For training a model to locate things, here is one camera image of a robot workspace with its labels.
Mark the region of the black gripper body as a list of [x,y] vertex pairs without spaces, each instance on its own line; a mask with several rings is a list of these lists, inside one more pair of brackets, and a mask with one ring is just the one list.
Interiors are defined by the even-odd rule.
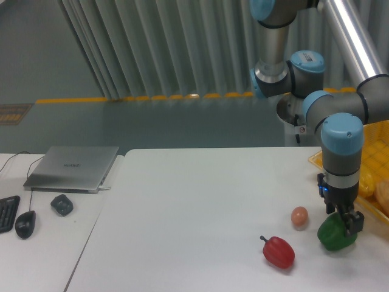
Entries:
[[334,211],[346,212],[354,208],[354,201],[357,198],[359,182],[347,187],[337,187],[328,181],[331,175],[319,173],[317,175],[318,193],[323,198],[324,204],[331,202],[334,205]]

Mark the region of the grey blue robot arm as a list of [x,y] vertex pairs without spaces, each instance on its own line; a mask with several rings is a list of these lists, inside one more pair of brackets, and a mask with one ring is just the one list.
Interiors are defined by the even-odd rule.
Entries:
[[[363,126],[388,119],[388,71],[352,1],[250,1],[249,5],[264,37],[264,49],[250,71],[255,95],[291,93],[302,100],[303,119],[322,148],[319,194],[328,214],[339,213],[345,235],[355,235],[364,222],[354,208]],[[354,93],[337,97],[323,90],[325,65],[315,52],[303,50],[284,59],[289,25],[299,11],[311,8],[325,17],[356,87]]]

